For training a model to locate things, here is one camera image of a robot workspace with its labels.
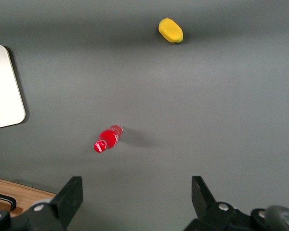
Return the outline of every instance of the plastic bottle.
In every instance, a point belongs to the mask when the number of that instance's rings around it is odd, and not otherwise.
[[[112,148],[120,140],[123,134],[123,128],[119,125],[113,125],[103,131],[94,145],[95,151],[101,153],[106,149]]]

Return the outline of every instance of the yellow sponge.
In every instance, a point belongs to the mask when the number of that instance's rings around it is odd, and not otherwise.
[[[164,18],[158,26],[159,32],[168,42],[182,42],[183,31],[173,20]]]

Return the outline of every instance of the white tray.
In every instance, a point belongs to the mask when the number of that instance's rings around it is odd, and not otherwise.
[[[0,45],[0,128],[26,117],[8,51]]]

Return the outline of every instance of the wooden edge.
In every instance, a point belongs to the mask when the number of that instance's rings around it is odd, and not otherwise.
[[[10,184],[10,185],[13,185],[13,186],[16,186],[16,187],[20,187],[20,188],[29,189],[31,191],[35,191],[35,192],[38,192],[38,193],[40,192],[40,193],[43,193],[43,194],[47,194],[47,195],[49,195],[51,197],[54,197],[54,195],[55,195],[52,192],[47,192],[47,191],[44,191],[44,190],[32,188],[32,187],[25,186],[25,185],[22,185],[22,184],[13,183],[13,182],[10,182],[10,181],[7,181],[7,180],[0,179],[0,182],[5,183],[5,184]]]

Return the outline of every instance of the bottle cap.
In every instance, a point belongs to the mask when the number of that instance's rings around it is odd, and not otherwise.
[[[94,150],[98,153],[105,151],[107,148],[107,144],[105,141],[97,141],[94,145]]]

